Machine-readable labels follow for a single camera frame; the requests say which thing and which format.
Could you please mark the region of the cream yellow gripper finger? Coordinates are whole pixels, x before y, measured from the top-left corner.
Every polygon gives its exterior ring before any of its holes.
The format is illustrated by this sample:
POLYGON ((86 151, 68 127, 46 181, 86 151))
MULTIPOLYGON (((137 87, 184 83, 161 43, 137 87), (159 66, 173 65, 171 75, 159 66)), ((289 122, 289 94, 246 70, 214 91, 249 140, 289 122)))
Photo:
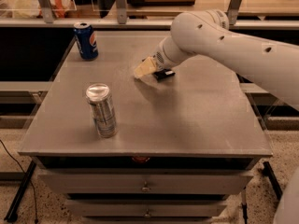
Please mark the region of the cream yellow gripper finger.
POLYGON ((134 76, 137 79, 143 76, 155 73, 158 70, 157 63, 153 57, 148 57, 141 64, 139 64, 134 70, 134 76))

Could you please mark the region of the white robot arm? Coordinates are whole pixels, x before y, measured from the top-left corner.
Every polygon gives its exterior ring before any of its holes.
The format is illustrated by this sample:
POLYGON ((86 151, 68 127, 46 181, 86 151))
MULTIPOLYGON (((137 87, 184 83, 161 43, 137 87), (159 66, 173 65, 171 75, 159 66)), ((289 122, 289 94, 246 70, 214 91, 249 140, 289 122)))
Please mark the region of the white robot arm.
POLYGON ((226 14, 218 9, 177 15, 170 36, 142 61, 134 76, 171 69, 196 55, 223 64, 299 110, 299 47, 231 32, 226 14))

